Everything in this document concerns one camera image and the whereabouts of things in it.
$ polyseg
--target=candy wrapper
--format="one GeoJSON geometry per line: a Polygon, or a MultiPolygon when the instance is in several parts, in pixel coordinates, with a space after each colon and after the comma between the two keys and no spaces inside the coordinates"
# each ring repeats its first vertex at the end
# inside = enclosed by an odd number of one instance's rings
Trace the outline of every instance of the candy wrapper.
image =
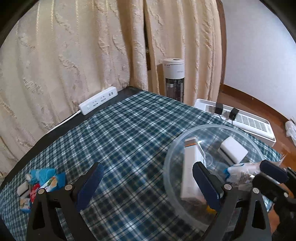
{"type": "Polygon", "coordinates": [[[30,199],[31,199],[31,203],[34,202],[35,198],[36,198],[36,194],[38,189],[40,188],[39,183],[35,184],[32,188],[31,188],[31,192],[30,192],[30,199]]]}
{"type": "MultiPolygon", "coordinates": [[[[285,156],[279,162],[273,162],[273,164],[280,166],[284,158],[285,156]]],[[[261,162],[234,164],[224,171],[226,181],[239,190],[250,191],[254,177],[261,172],[260,164],[261,162]]]]}
{"type": "Polygon", "coordinates": [[[33,169],[30,174],[26,174],[26,179],[31,185],[39,183],[42,186],[55,174],[54,168],[33,169]]]}
{"type": "Polygon", "coordinates": [[[29,213],[31,211],[31,201],[30,198],[21,198],[20,199],[20,209],[24,212],[24,213],[29,213]]]}
{"type": "Polygon", "coordinates": [[[51,192],[57,189],[62,188],[66,184],[66,176],[65,173],[61,173],[51,177],[43,186],[40,188],[44,188],[47,192],[51,192]]]}

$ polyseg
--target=screw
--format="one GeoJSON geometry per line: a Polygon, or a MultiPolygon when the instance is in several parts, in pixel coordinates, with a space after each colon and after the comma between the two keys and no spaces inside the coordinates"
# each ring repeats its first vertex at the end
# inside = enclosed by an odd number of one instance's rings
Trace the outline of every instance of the screw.
{"type": "Polygon", "coordinates": [[[229,184],[225,184],[225,185],[224,185],[224,188],[225,188],[226,190],[231,190],[232,186],[229,185],[229,184]]]}
{"type": "Polygon", "coordinates": [[[44,193],[44,189],[43,188],[41,188],[41,189],[38,190],[38,194],[43,194],[43,193],[44,193]]]}
{"type": "Polygon", "coordinates": [[[73,186],[72,186],[71,184],[68,184],[68,185],[65,186],[65,190],[66,190],[66,191],[69,191],[69,190],[72,189],[72,187],[73,187],[73,186]]]}
{"type": "Polygon", "coordinates": [[[259,193],[259,189],[258,188],[253,188],[253,192],[254,193],[259,193]]]}

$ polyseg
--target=power strip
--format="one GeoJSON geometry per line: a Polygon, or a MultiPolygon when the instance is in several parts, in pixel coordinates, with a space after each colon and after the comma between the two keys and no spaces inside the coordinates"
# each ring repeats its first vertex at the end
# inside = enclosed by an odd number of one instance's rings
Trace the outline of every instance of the power strip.
{"type": "Polygon", "coordinates": [[[100,106],[101,104],[105,103],[106,101],[112,99],[113,97],[117,96],[117,89],[116,87],[109,87],[101,91],[100,93],[94,95],[93,97],[87,99],[85,102],[82,102],[79,105],[79,108],[83,115],[90,113],[92,110],[100,106]]]}

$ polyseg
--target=black mattress edge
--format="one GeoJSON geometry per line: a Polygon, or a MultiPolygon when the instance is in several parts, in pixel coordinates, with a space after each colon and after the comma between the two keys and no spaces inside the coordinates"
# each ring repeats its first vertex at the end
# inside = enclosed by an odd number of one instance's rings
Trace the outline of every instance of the black mattress edge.
{"type": "MultiPolygon", "coordinates": [[[[105,102],[104,104],[100,105],[90,113],[83,115],[82,113],[76,115],[63,125],[59,126],[58,128],[54,129],[50,133],[44,135],[37,143],[25,154],[22,159],[15,165],[15,167],[8,173],[5,177],[3,183],[0,187],[0,192],[3,190],[5,185],[12,181],[14,176],[24,168],[24,166],[35,156],[37,156],[41,151],[46,149],[49,145],[51,145],[55,140],[59,137],[65,135],[69,130],[73,129],[74,127],[78,126],[82,122],[86,121],[90,117],[92,117],[98,111],[116,104],[130,96],[133,96],[142,90],[135,88],[135,87],[127,87],[118,92],[118,95],[112,98],[111,100],[105,102]]],[[[0,240],[7,240],[7,241],[15,241],[12,234],[9,232],[8,228],[5,226],[2,218],[0,217],[0,240]]]]}

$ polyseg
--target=white cable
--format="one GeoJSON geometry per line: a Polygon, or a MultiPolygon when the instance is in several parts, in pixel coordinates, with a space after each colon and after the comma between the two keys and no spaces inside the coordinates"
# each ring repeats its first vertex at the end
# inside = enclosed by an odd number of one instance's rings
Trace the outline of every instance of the white cable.
{"type": "Polygon", "coordinates": [[[49,132],[53,131],[54,129],[58,128],[59,126],[61,126],[62,124],[66,123],[68,120],[72,119],[74,116],[78,115],[81,112],[81,110],[77,111],[75,114],[71,115],[68,119],[64,120],[62,123],[58,124],[57,126],[55,126],[54,128],[52,128],[49,132]]]}

